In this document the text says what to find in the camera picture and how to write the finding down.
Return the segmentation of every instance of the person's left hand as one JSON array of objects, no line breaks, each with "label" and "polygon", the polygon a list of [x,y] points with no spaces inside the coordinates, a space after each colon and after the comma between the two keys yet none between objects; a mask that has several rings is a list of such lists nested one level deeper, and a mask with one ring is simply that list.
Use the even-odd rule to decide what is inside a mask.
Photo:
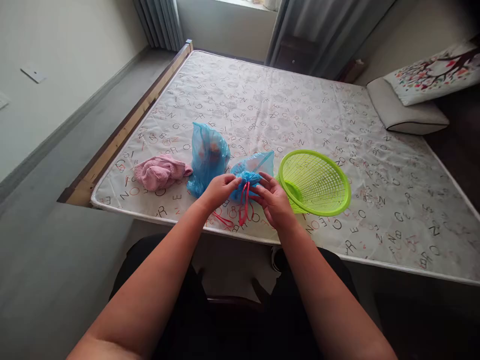
[{"label": "person's left hand", "polygon": [[242,178],[233,174],[216,176],[197,201],[208,210],[208,214],[211,214],[228,199],[241,182]]}]

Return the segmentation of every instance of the forearm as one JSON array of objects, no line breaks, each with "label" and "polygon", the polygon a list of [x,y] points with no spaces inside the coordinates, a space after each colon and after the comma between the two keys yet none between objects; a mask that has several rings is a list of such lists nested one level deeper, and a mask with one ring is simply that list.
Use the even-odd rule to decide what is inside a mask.
[{"label": "forearm", "polygon": [[395,359],[383,334],[301,225],[278,233],[324,354],[331,359]]},{"label": "forearm", "polygon": [[169,320],[208,215],[197,200],[110,300],[85,341],[150,355]]}]

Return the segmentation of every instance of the floral pillow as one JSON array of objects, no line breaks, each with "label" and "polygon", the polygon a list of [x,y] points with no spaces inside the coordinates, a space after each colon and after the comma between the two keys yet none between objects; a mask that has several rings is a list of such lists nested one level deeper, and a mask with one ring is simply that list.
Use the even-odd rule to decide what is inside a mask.
[{"label": "floral pillow", "polygon": [[465,41],[383,77],[403,105],[413,105],[480,83],[480,47]]}]

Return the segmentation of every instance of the curtain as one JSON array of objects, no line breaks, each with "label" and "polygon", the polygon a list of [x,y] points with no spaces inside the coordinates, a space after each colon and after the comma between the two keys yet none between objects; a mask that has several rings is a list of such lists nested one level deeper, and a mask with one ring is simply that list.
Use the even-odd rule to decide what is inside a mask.
[{"label": "curtain", "polygon": [[152,48],[179,51],[185,43],[177,0],[133,0]]},{"label": "curtain", "polygon": [[309,74],[335,79],[396,0],[283,0],[265,65],[275,67],[285,35],[314,42]]}]

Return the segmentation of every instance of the drawstring bag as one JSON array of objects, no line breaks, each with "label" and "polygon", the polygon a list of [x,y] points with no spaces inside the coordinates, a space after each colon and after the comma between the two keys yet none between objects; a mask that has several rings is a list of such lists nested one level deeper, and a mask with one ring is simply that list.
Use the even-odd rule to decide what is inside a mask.
[{"label": "drawstring bag", "polygon": [[230,149],[220,133],[206,124],[193,123],[191,137],[193,160],[186,188],[199,198],[210,184],[212,179],[225,173],[230,160]]},{"label": "drawstring bag", "polygon": [[[238,224],[242,226],[246,220],[250,220],[248,217],[248,204],[250,203],[251,211],[253,213],[254,207],[249,201],[249,197],[255,196],[253,192],[250,192],[250,188],[256,187],[262,178],[258,173],[264,172],[270,176],[274,175],[274,152],[259,152],[249,157],[246,160],[240,161],[234,167],[231,168],[231,173],[237,178],[241,177],[241,183],[233,190],[230,195],[230,199],[240,203],[240,210],[238,211]],[[242,215],[242,203],[245,203],[245,209]]]}]

